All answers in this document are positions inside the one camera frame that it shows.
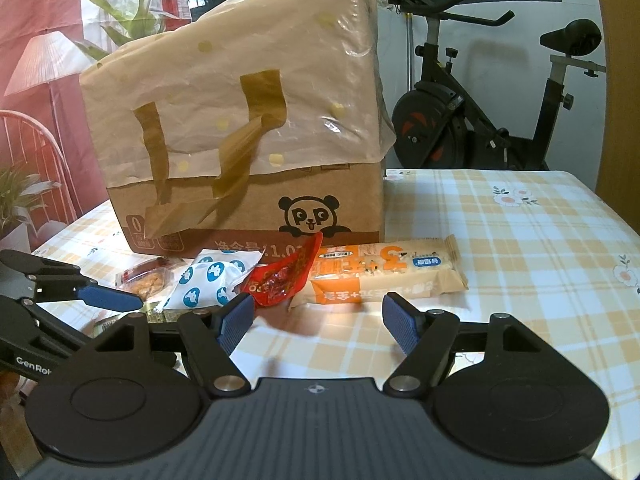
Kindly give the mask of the person's left hand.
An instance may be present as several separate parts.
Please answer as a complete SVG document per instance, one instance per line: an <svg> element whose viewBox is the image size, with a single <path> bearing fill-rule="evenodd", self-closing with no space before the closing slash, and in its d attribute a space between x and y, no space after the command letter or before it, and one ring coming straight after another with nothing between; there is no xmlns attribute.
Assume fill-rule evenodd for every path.
<svg viewBox="0 0 640 480"><path fill-rule="evenodd" d="M0 370L0 405L6 404L22 388L22 376L10 370Z"/></svg>

